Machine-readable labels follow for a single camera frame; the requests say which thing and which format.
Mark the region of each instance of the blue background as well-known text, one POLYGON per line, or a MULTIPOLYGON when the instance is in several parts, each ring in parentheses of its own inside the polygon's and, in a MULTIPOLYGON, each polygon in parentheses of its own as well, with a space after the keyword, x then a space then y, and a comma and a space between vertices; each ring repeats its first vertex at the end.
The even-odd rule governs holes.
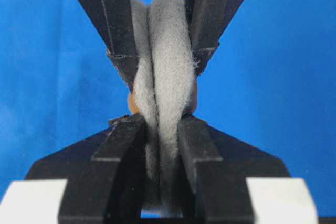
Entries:
MULTIPOLYGON (((335 14, 335 0, 245 0, 195 113, 282 158, 321 216, 336 215, 335 14)), ((128 89, 77 0, 0 0, 0 31, 1 198, 33 161, 128 113, 128 89)))

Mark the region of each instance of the gray fuzzy material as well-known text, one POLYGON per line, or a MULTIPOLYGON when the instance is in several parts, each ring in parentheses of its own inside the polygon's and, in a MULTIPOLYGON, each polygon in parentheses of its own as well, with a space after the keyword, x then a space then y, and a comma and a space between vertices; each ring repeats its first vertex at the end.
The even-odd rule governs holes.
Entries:
POLYGON ((131 0, 139 68, 135 102, 149 129, 148 177, 160 181, 161 214, 178 213, 174 202, 178 169, 177 123, 196 78, 183 0, 131 0))

